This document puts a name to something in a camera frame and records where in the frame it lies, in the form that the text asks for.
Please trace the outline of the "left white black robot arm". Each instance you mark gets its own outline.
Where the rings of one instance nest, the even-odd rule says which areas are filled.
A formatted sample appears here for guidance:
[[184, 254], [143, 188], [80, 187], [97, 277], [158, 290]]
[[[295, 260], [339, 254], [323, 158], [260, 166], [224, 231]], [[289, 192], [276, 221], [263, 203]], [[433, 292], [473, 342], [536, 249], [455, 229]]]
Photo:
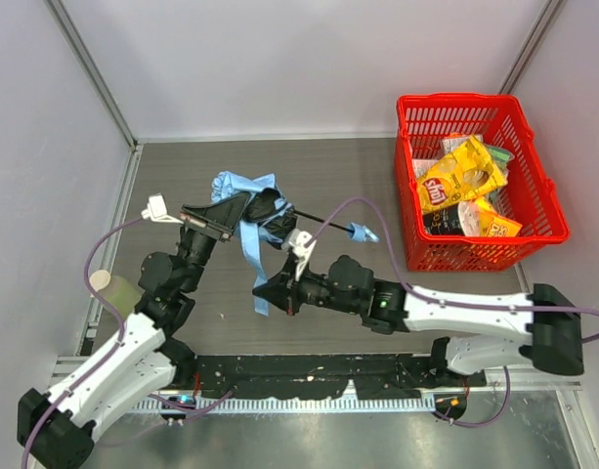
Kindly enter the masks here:
[[231, 238], [251, 196], [239, 192], [218, 203], [168, 214], [162, 195], [150, 197], [142, 217], [177, 224], [174, 254], [154, 252], [141, 266], [144, 294], [118, 330], [68, 377], [45, 392], [30, 389], [18, 406], [21, 462], [79, 468], [109, 427], [143, 398], [168, 385], [186, 385], [196, 367], [193, 351], [174, 339], [195, 302], [217, 242]]

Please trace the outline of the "yellow Lays chip bag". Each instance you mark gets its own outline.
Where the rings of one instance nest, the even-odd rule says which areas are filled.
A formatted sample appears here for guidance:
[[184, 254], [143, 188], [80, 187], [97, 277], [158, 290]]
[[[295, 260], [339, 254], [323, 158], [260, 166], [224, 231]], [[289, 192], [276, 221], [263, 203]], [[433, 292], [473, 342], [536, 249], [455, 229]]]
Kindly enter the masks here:
[[508, 184], [505, 172], [476, 136], [437, 160], [416, 182], [423, 214], [472, 201]]

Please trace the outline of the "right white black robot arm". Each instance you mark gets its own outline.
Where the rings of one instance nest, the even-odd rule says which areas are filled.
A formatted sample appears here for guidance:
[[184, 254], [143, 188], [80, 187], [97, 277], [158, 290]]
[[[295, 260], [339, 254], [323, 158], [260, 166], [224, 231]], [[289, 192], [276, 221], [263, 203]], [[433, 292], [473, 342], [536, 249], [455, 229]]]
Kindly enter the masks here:
[[431, 349], [430, 370], [470, 376], [487, 368], [530, 364], [559, 376], [584, 372], [580, 315], [554, 287], [531, 294], [450, 293], [375, 277], [347, 255], [325, 274], [289, 255], [281, 270], [253, 295], [293, 316], [304, 305], [357, 315], [371, 331], [442, 331]]

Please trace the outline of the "yellow orange snack bag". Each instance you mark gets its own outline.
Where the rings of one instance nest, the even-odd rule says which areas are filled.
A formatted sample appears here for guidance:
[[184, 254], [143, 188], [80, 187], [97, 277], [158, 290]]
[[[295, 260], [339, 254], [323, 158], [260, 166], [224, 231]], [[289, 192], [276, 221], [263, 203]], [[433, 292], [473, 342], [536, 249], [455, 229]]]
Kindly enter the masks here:
[[520, 223], [500, 215], [484, 197], [461, 202], [458, 216], [468, 237], [515, 237], [522, 229]]

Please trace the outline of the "black snack bag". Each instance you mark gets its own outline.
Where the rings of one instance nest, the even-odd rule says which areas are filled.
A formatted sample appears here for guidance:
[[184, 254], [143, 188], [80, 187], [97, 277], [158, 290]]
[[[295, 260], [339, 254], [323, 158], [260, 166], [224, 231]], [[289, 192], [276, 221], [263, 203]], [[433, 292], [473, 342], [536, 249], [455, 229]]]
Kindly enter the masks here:
[[461, 222], [463, 205], [451, 205], [424, 214], [422, 217], [425, 233], [428, 235], [465, 235]]

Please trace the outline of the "green snack packet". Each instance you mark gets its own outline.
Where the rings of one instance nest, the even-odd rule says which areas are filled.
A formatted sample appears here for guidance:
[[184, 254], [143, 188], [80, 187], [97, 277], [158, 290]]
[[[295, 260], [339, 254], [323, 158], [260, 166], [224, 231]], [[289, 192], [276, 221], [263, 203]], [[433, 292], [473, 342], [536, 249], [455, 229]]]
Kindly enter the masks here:
[[492, 145], [486, 145], [486, 149], [489, 152], [494, 163], [502, 170], [506, 170], [508, 164], [514, 160], [515, 155], [508, 149], [502, 147], [496, 147]]

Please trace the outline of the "green bottle beige cap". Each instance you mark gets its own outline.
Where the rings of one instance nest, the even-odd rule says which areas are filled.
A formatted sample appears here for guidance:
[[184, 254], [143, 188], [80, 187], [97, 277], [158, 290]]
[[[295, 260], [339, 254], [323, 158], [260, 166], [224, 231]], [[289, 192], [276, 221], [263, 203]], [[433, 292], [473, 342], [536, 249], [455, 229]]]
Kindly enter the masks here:
[[90, 275], [91, 286], [98, 291], [125, 320], [141, 298], [136, 287], [126, 278], [108, 270], [97, 270]]

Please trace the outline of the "aluminium front rail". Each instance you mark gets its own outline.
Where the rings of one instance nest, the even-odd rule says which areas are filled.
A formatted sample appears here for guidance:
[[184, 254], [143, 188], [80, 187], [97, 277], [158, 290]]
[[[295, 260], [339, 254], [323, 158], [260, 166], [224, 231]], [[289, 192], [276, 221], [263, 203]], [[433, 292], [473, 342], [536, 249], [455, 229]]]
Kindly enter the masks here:
[[[213, 405], [218, 399], [208, 399], [202, 396], [187, 396], [186, 394], [161, 395], [168, 401], [179, 405], [195, 405], [197, 409]], [[433, 394], [422, 394], [420, 398], [386, 398], [360, 400], [352, 390], [344, 392], [341, 397], [324, 400], [280, 400], [266, 398], [248, 400], [228, 398], [213, 408], [212, 414], [299, 414], [299, 413], [380, 413], [380, 412], [433, 412], [436, 409]], [[164, 403], [145, 398], [136, 404], [128, 413], [155, 414], [177, 413], [178, 409], [166, 406]]]

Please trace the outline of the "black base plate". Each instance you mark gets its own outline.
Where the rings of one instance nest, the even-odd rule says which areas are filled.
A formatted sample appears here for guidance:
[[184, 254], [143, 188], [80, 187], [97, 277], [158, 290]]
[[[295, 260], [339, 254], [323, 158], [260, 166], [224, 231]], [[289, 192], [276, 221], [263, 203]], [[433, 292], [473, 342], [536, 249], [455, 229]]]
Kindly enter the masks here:
[[191, 378], [204, 398], [279, 400], [340, 399], [352, 383], [358, 399], [418, 398], [423, 390], [487, 385], [478, 372], [463, 377], [432, 371], [430, 359], [411, 354], [203, 356]]

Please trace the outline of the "light blue folding umbrella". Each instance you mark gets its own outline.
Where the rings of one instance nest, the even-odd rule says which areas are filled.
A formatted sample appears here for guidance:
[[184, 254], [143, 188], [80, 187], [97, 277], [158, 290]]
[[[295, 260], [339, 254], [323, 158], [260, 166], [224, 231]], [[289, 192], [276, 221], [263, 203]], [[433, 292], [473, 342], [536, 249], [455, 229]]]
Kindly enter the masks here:
[[[212, 202], [219, 202], [238, 192], [249, 192], [251, 195], [235, 233], [240, 239], [244, 259], [256, 271], [253, 288], [271, 278], [266, 274], [262, 262], [263, 243], [287, 252], [286, 261], [279, 272], [292, 274], [294, 278], [296, 258], [282, 244], [292, 230], [301, 230], [298, 219], [306, 214], [298, 211], [283, 195], [274, 174], [249, 179], [231, 171], [222, 171], [213, 178]], [[373, 272], [343, 255], [325, 274], [329, 278], [331, 297], [323, 308], [366, 316], [374, 293]]]

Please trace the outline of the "white red snack packet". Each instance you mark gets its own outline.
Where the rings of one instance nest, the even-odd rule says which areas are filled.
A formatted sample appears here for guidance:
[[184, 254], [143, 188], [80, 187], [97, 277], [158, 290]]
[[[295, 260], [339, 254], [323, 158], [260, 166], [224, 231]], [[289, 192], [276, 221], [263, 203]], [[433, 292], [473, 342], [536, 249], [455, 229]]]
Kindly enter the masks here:
[[414, 177], [416, 179], [421, 178], [422, 176], [424, 176], [435, 164], [437, 163], [437, 160], [435, 159], [418, 159], [418, 158], [414, 158], [411, 161], [412, 164], [412, 170], [413, 170], [413, 174]]

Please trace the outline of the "red plastic shopping basket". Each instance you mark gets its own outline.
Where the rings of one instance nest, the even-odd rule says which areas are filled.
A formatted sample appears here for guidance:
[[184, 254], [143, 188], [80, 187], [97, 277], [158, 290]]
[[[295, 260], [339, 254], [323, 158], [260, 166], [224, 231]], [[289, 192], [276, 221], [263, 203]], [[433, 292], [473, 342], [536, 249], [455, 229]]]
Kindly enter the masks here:
[[[394, 173], [399, 193], [406, 266], [425, 272], [498, 272], [570, 235], [554, 183], [535, 149], [535, 134], [511, 95], [439, 93], [403, 95], [396, 104], [399, 129]], [[426, 233], [412, 163], [442, 154], [442, 138], [480, 134], [485, 143], [514, 155], [508, 184], [495, 208], [520, 223], [518, 236], [483, 238]]]

